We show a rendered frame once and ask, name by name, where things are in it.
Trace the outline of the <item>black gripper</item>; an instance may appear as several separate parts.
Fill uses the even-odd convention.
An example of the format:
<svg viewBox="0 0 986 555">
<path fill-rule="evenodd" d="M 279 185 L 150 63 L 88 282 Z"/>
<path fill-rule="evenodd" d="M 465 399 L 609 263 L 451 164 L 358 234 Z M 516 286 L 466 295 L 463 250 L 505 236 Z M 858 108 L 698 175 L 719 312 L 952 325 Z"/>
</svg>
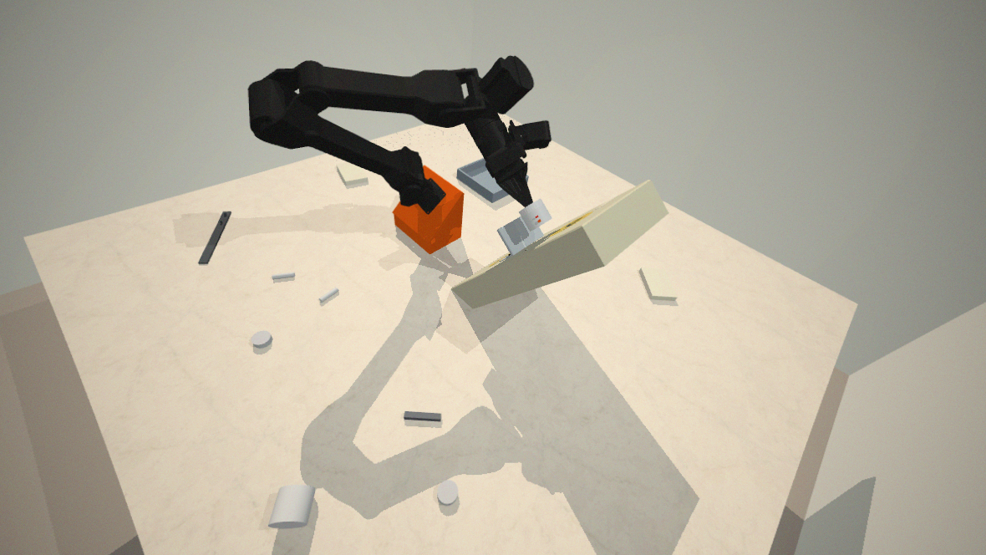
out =
<svg viewBox="0 0 986 555">
<path fill-rule="evenodd" d="M 488 123 L 476 132 L 473 140 L 497 185 L 524 207 L 533 203 L 526 183 L 528 163 L 524 164 L 521 158 L 526 157 L 526 151 L 520 142 L 511 139 L 505 123 L 501 120 Z"/>
</svg>

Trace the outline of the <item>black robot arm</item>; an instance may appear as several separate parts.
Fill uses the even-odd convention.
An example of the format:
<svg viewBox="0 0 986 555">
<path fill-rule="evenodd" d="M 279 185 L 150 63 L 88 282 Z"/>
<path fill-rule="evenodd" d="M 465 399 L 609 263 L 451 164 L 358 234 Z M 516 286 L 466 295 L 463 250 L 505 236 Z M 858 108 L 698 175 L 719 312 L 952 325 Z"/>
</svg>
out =
<svg viewBox="0 0 986 555">
<path fill-rule="evenodd" d="M 467 97 L 462 84 L 467 84 Z M 326 108 L 404 112 L 426 125 L 451 128 L 465 123 L 473 138 L 532 88 L 530 71 L 516 56 L 497 59 L 483 79 L 477 68 L 426 69 L 398 76 L 324 67 L 307 60 L 250 84 L 250 130 L 271 145 L 310 146 L 372 171 L 399 192 L 401 206 L 418 203 L 429 215 L 447 193 L 433 178 L 425 178 L 417 150 L 406 146 L 387 150 L 320 119 L 318 112 Z"/>
</svg>

